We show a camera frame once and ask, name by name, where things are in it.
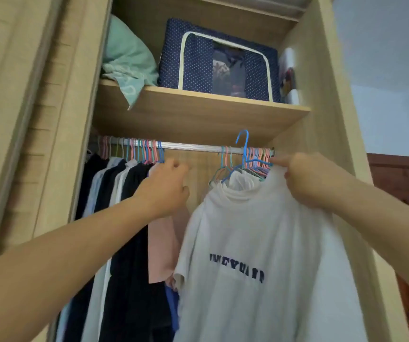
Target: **green fabric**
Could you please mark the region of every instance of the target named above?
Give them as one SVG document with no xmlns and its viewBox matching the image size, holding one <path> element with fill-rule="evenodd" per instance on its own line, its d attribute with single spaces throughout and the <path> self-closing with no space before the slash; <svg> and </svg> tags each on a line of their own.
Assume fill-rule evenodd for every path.
<svg viewBox="0 0 409 342">
<path fill-rule="evenodd" d="M 115 15 L 103 57 L 104 77 L 116 80 L 130 108 L 144 85 L 157 85 L 158 70 L 146 45 Z"/>
</svg>

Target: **metal rod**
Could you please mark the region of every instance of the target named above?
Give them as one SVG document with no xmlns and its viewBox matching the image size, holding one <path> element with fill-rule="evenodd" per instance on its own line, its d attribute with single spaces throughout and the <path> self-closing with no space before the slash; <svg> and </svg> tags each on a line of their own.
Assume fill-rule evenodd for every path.
<svg viewBox="0 0 409 342">
<path fill-rule="evenodd" d="M 110 143 L 113 145 L 125 145 L 128 146 L 130 138 L 118 138 L 118 137 L 111 137 Z M 135 139 L 134 146 L 142 146 L 142 143 L 139 139 Z M 158 141 L 155 142 L 156 147 L 159 147 Z M 202 151 L 202 152 L 222 152 L 221 146 L 213 146 L 213 145 L 197 145 L 197 144 L 184 144 L 184 143 L 168 143 L 168 142 L 161 142 L 162 149 L 171 149 L 171 150 L 188 150 L 188 151 Z M 152 140 L 149 140 L 149 147 L 152 147 Z M 234 155 L 242 155 L 244 153 L 244 148 L 234 148 L 228 146 L 228 152 Z M 275 156 L 276 152 L 271 150 L 271 157 Z"/>
</svg>

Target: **polka dot fabric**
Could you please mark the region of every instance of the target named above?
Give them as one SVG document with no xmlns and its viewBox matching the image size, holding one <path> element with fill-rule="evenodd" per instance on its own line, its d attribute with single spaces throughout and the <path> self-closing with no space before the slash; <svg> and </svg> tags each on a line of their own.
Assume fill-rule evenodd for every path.
<svg viewBox="0 0 409 342">
<path fill-rule="evenodd" d="M 159 64 L 159 86 L 173 89 L 178 88 L 181 41 L 183 35 L 188 31 L 207 34 L 263 53 L 269 63 L 273 101 L 281 101 L 276 49 L 202 28 L 175 18 L 171 18 L 167 22 L 165 42 L 163 43 L 162 57 Z M 267 69 L 263 57 L 252 51 L 244 51 L 244 55 L 246 97 L 269 101 Z M 187 37 L 184 50 L 183 89 L 212 93 L 212 69 L 213 41 L 190 34 Z"/>
</svg>

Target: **wooden wardrobe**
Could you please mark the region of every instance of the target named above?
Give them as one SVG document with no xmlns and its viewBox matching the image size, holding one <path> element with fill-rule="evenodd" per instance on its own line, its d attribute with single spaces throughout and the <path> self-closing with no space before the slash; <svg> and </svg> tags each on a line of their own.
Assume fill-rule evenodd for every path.
<svg viewBox="0 0 409 342">
<path fill-rule="evenodd" d="M 0 254 L 73 219 L 91 128 L 101 135 L 319 151 L 372 183 L 331 0 L 0 0 Z M 110 13 L 159 59 L 169 17 L 275 47 L 291 47 L 301 106 L 146 87 L 133 109 L 100 80 Z M 166 151 L 194 166 L 192 211 L 219 167 L 216 154 Z M 409 332 L 395 273 L 335 217 L 370 342 Z M 45 327 L 35 341 L 53 336 Z"/>
</svg>

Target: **ceiling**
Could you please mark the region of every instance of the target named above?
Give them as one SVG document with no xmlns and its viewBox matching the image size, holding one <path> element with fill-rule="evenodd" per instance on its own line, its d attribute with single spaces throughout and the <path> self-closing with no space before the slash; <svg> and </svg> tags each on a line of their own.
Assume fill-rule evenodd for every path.
<svg viewBox="0 0 409 342">
<path fill-rule="evenodd" d="M 409 90 L 409 0 L 335 0 L 352 84 Z"/>
</svg>

